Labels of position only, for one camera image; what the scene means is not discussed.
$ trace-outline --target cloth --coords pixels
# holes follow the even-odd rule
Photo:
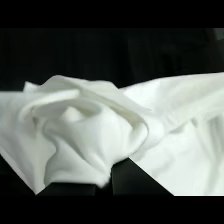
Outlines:
[[[104,186],[130,157],[174,195],[224,195],[224,74],[123,89],[54,76],[0,94],[0,153],[39,193],[52,182]]]

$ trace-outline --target white cloth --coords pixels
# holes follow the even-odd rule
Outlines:
[[[117,89],[54,76],[0,93],[0,153],[35,192],[51,182],[103,186],[130,158],[174,195],[224,195],[224,74]]]

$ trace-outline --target fabric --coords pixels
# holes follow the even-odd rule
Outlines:
[[[0,153],[39,193],[52,182],[104,186],[130,157],[174,195],[223,195],[223,73],[123,89],[54,76],[0,94]]]

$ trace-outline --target white napkin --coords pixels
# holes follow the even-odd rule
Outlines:
[[[224,195],[224,74],[117,89],[54,76],[0,93],[0,153],[37,194],[51,182],[102,187],[130,158],[174,195]]]

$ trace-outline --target white towel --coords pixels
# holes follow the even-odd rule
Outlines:
[[[63,76],[26,83],[0,93],[0,153],[36,194],[52,182],[102,187],[130,156],[174,195],[224,195],[223,86],[223,73],[123,89]]]

